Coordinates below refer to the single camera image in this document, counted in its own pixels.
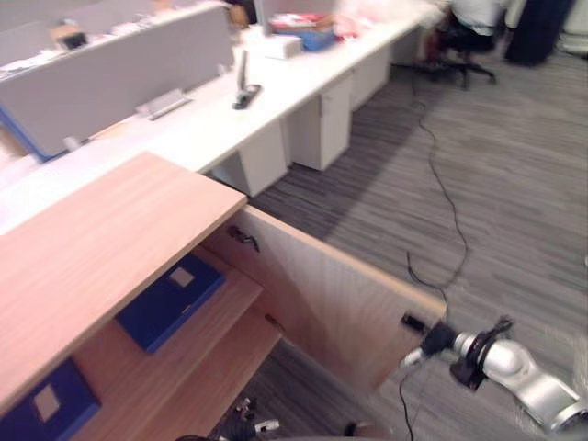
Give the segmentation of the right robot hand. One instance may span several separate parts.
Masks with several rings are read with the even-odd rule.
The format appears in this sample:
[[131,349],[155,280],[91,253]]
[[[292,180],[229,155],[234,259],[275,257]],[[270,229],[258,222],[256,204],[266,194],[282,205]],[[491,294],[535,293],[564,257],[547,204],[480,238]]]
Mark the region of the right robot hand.
[[421,364],[431,356],[442,353],[454,346],[458,333],[446,322],[437,322],[425,333],[422,342],[401,361],[402,368]]

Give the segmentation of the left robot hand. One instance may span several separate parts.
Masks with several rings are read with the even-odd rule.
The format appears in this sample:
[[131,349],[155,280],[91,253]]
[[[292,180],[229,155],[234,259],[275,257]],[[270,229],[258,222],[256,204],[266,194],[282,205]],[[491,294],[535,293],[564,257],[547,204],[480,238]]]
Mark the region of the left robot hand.
[[218,432],[219,440],[248,441],[258,435],[275,431],[280,427],[277,419],[269,419],[261,422],[255,421],[256,399],[243,398],[229,411]]

